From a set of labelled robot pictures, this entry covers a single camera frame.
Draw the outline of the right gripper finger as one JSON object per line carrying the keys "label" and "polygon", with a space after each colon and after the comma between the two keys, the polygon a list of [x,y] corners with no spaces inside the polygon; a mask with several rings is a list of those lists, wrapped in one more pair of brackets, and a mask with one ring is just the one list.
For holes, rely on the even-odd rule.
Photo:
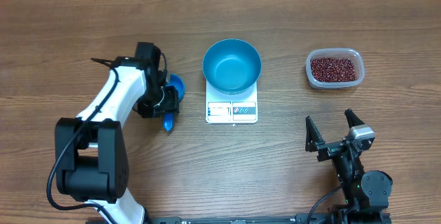
{"label": "right gripper finger", "polygon": [[345,110],[345,117],[347,119],[349,128],[365,124],[361,119],[356,116],[352,109]]}
{"label": "right gripper finger", "polygon": [[305,121],[307,130],[305,151],[317,152],[325,145],[325,141],[323,140],[321,133],[318,131],[318,128],[316,127],[312,118],[310,116],[307,116]]}

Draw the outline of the blue plastic measuring scoop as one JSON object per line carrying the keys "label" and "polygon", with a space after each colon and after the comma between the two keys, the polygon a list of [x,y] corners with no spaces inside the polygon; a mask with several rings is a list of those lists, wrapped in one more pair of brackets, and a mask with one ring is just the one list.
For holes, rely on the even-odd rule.
{"label": "blue plastic measuring scoop", "polygon": [[[185,84],[183,83],[182,78],[180,78],[176,74],[171,74],[170,75],[170,79],[169,79],[169,81],[167,83],[167,86],[173,86],[177,90],[177,92],[178,92],[178,100],[179,101],[183,100],[184,95],[185,95]],[[168,131],[168,132],[172,131],[177,115],[178,115],[177,112],[169,113],[169,114],[165,114],[164,115],[164,117],[163,117],[163,128],[166,131]]]}

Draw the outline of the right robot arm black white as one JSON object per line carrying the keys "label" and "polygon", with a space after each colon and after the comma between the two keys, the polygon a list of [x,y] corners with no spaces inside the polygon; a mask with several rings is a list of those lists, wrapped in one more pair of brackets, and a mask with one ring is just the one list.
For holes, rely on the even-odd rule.
{"label": "right robot arm black white", "polygon": [[[365,171],[360,155],[370,149],[375,132],[351,109],[345,110],[349,126],[347,136],[340,141],[325,142],[310,116],[306,122],[305,150],[317,152],[317,160],[332,161],[339,186],[322,196],[311,207],[306,223],[390,223],[389,206],[393,179],[380,170]],[[345,197],[344,205],[335,205],[327,213],[315,213],[317,207],[338,190]]]}

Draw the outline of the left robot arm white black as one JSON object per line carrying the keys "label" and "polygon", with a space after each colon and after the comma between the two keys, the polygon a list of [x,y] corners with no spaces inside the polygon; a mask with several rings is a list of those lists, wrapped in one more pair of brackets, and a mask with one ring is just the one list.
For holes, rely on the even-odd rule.
{"label": "left robot arm white black", "polygon": [[128,188],[123,126],[130,112],[144,119],[177,115],[179,91],[167,82],[165,55],[153,43],[139,42],[132,57],[97,63],[110,70],[103,88],[76,117],[55,125],[46,196],[58,210],[92,207],[106,223],[150,223]]}

